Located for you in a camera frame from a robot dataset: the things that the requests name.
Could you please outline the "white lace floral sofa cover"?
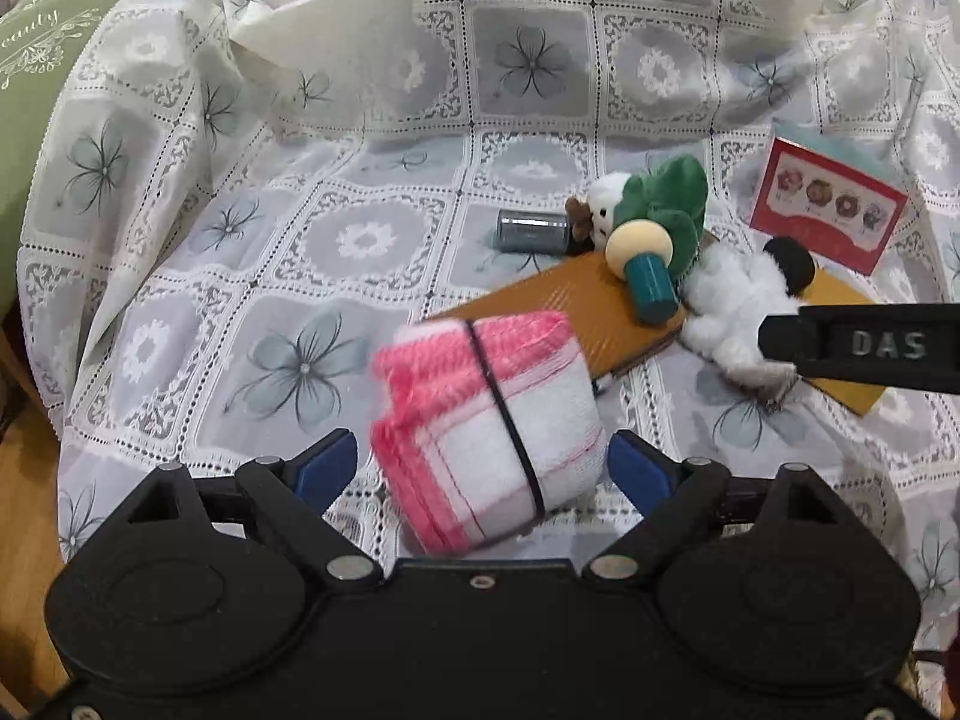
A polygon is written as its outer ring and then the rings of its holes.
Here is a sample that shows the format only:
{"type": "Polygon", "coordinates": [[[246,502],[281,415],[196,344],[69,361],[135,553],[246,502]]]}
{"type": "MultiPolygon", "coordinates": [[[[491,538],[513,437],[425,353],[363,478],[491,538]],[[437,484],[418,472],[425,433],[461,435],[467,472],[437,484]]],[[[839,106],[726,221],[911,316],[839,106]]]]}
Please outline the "white lace floral sofa cover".
{"type": "MultiPolygon", "coordinates": [[[[379,410],[407,323],[551,267],[500,210],[563,210],[692,154],[708,247],[750,227],[774,121],[903,182],[880,304],[958,296],[958,0],[119,0],[57,94],[16,279],[76,556],[155,466],[226,475],[379,410]]],[[[810,463],[958,631],[958,403],[860,418],[796,376],[747,390],[680,343],[602,383],[608,429],[739,475],[810,463]]]]}

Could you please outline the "red teal donut box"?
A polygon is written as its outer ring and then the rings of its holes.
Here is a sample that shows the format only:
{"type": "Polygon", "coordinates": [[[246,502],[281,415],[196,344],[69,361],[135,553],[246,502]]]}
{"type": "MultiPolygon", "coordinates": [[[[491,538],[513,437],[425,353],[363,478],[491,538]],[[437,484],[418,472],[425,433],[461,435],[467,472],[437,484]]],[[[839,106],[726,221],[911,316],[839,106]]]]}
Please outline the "red teal donut box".
{"type": "Polygon", "coordinates": [[[774,121],[750,227],[870,275],[907,203],[895,171],[850,140],[774,121]]]}

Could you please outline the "green embroidered cushion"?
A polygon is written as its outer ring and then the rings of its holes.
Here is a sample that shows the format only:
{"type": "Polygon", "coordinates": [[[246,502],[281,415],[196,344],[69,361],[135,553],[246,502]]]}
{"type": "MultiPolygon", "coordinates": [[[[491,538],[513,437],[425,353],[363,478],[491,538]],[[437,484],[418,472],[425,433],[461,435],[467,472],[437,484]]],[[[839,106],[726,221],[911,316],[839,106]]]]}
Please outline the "green embroidered cushion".
{"type": "Polygon", "coordinates": [[[119,0],[18,0],[2,16],[2,309],[16,299],[16,252],[53,103],[99,20],[119,0]]]}

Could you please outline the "yellow cardboard box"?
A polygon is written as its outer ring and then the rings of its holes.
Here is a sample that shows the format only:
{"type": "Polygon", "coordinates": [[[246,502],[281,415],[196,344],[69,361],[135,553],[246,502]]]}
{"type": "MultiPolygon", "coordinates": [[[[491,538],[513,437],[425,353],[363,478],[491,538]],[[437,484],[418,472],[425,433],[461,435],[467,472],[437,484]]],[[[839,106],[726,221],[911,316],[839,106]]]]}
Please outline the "yellow cardboard box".
{"type": "MultiPolygon", "coordinates": [[[[811,284],[800,293],[800,302],[814,307],[835,307],[872,304],[872,299],[837,277],[833,271],[817,266],[811,284]]],[[[804,320],[802,335],[804,341],[800,355],[803,358],[812,361],[838,359],[839,366],[848,366],[851,361],[865,361],[875,346],[871,333],[862,327],[830,325],[825,337],[820,338],[809,328],[809,322],[804,320]]],[[[860,418],[874,408],[880,395],[885,392],[885,388],[877,383],[857,383],[851,379],[815,377],[809,374],[804,374],[802,378],[860,418]]]]}

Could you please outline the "orange brown flat case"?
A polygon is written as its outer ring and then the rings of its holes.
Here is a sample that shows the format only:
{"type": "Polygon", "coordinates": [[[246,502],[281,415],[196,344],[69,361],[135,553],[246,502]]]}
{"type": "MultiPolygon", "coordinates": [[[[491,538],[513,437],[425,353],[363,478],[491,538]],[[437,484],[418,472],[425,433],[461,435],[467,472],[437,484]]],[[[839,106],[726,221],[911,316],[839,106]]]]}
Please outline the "orange brown flat case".
{"type": "Polygon", "coordinates": [[[553,310],[568,317],[590,377],[617,377],[667,348],[679,336],[685,309],[664,325],[636,316],[626,284],[608,270],[601,252],[571,257],[539,275],[444,310],[444,319],[482,320],[553,310]]]}

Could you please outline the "beige teal mushroom toy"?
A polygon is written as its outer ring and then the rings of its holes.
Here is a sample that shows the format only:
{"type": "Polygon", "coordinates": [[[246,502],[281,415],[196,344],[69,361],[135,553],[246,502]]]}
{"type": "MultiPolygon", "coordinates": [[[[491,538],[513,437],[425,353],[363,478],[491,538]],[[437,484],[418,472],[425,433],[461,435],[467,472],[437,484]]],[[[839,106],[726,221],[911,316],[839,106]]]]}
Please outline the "beige teal mushroom toy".
{"type": "Polygon", "coordinates": [[[641,322],[664,325],[677,314],[679,300],[669,273],[674,246],[660,224],[620,224],[610,234],[604,255],[608,270],[626,284],[641,322]]]}

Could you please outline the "green white plush toy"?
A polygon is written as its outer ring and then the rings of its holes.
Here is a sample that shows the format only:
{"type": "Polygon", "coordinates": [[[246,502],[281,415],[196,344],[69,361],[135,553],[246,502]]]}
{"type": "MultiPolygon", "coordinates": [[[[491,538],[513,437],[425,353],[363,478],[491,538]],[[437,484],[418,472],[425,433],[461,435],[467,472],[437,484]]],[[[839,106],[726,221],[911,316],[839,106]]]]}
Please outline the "green white plush toy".
{"type": "Polygon", "coordinates": [[[574,245],[588,242],[604,249],[613,229],[629,221],[660,224],[674,244],[667,265],[680,281],[695,263],[703,236],[708,177],[692,154],[670,158],[647,174],[610,172],[590,184],[582,199],[566,200],[566,217],[574,245]]]}

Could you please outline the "grey tape roll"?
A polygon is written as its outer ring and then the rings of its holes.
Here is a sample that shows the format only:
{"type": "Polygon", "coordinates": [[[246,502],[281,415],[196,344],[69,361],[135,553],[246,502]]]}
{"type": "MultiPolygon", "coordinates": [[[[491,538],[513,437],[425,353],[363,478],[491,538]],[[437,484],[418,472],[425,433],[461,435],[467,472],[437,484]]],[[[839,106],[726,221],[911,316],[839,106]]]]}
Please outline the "grey tape roll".
{"type": "Polygon", "coordinates": [[[500,210],[494,247],[514,254],[565,255],[571,242],[565,213],[500,210]]]}

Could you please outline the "pink white towel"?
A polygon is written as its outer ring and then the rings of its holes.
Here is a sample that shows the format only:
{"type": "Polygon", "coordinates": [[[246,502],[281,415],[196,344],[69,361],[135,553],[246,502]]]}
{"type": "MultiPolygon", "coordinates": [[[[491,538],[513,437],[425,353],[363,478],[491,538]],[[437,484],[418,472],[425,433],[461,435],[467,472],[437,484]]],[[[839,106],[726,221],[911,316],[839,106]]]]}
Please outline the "pink white towel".
{"type": "Polygon", "coordinates": [[[596,488],[607,433],[562,312],[400,328],[373,372],[374,458],[425,553],[466,554],[596,488]]]}

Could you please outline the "white fluffy plush toy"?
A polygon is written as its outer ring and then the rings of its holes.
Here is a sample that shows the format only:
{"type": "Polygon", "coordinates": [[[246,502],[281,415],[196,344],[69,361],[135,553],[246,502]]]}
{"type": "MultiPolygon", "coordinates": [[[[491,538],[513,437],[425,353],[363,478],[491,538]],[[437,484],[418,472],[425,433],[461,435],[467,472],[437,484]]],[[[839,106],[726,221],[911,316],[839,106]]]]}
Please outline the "white fluffy plush toy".
{"type": "Polygon", "coordinates": [[[729,382],[768,395],[796,378],[790,362],[768,361],[758,330],[768,316],[795,316],[802,305],[788,294],[778,262],[766,252],[741,254],[726,242],[701,251],[680,285],[686,319],[680,343],[713,361],[729,382]]]}

